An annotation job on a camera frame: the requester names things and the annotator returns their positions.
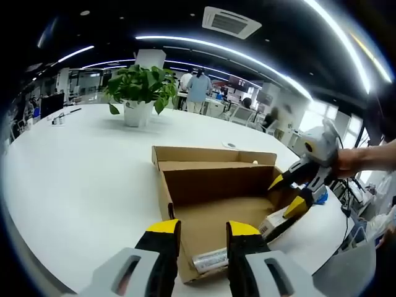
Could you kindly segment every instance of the cardboard box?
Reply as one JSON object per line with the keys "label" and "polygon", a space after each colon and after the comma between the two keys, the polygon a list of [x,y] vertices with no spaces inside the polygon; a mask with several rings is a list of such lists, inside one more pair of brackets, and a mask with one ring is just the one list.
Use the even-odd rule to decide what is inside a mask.
{"label": "cardboard box", "polygon": [[292,189],[266,195],[280,174],[276,158],[273,153],[152,148],[153,163],[160,171],[158,201],[162,218],[182,222],[178,270],[184,283],[225,269],[200,274],[192,257],[226,247],[227,221],[258,228],[268,215],[294,199]]}

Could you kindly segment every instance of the potted plant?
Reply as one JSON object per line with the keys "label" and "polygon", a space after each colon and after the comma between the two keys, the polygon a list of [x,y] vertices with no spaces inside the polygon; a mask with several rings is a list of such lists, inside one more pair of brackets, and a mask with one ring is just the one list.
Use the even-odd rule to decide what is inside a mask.
{"label": "potted plant", "polygon": [[[133,65],[122,68],[117,77],[108,81],[105,93],[115,102],[124,104],[124,120],[127,126],[145,126],[153,107],[160,114],[170,98],[176,99],[175,78],[172,71],[153,66],[150,69]],[[111,114],[119,114],[117,107],[109,102]]]}

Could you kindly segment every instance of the box flap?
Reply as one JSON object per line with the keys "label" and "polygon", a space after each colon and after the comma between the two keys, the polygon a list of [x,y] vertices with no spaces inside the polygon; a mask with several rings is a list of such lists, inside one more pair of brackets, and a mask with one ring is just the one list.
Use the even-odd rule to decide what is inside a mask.
{"label": "box flap", "polygon": [[238,168],[254,166],[254,161],[259,165],[274,166],[276,159],[274,153],[195,147],[152,147],[152,161],[159,170]]}
{"label": "box flap", "polygon": [[161,171],[269,166],[245,162],[160,161],[158,163]]}

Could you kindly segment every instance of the black ceiling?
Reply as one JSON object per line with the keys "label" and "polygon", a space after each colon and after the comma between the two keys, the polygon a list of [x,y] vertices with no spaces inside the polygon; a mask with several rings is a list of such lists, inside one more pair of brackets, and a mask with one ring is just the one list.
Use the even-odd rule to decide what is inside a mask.
{"label": "black ceiling", "polygon": [[[329,1],[321,2],[330,9]],[[394,34],[391,37],[381,37],[381,32],[394,27],[392,21],[388,21],[392,14],[387,12],[389,17],[382,14],[381,10],[384,10],[384,7],[379,5],[375,5],[371,14],[367,10],[362,12],[361,6],[356,5],[356,2],[369,5],[374,0],[336,1],[337,9],[353,16],[352,20],[366,29],[391,65],[395,65],[393,62],[396,61],[396,57],[392,52]],[[247,80],[270,81],[255,71],[215,56],[163,47],[176,46],[234,60],[294,90],[279,76],[219,49],[183,41],[138,41],[134,38],[136,35],[171,35],[211,41],[241,51],[294,78],[315,96],[321,97],[318,90],[328,90],[330,93],[342,94],[347,101],[351,98],[351,101],[362,103],[367,99],[347,51],[323,19],[303,0],[112,0],[67,1],[63,4],[61,9],[45,6],[37,10],[37,6],[32,6],[31,14],[24,12],[19,23],[13,22],[15,26],[24,24],[23,29],[17,28],[17,33],[11,34],[8,39],[23,45],[22,48],[27,55],[21,60],[26,62],[26,65],[43,63],[38,71],[45,69],[46,64],[55,62],[75,50],[88,45],[95,46],[90,51],[54,66],[47,74],[54,73],[62,67],[82,67],[96,62],[131,59],[140,48],[163,48],[167,59],[224,70]],[[202,16],[206,6],[244,15],[260,22],[262,27],[246,40],[204,29]],[[80,13],[84,10],[89,10],[90,14],[81,16]],[[370,18],[374,14],[384,16],[381,19],[382,25]],[[41,48],[38,48],[37,43],[41,36]],[[367,56],[357,46],[356,50],[359,51],[365,67],[373,74],[370,79],[375,83],[380,82],[381,78]],[[37,72],[31,72],[26,77],[31,80],[36,75]]]}

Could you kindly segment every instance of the computer monitor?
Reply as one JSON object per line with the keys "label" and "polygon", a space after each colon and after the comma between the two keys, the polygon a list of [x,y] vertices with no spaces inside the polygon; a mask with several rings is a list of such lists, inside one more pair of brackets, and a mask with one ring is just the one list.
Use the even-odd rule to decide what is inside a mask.
{"label": "computer monitor", "polygon": [[41,118],[49,116],[55,111],[63,108],[64,94],[56,94],[49,97],[45,97],[41,100]]}

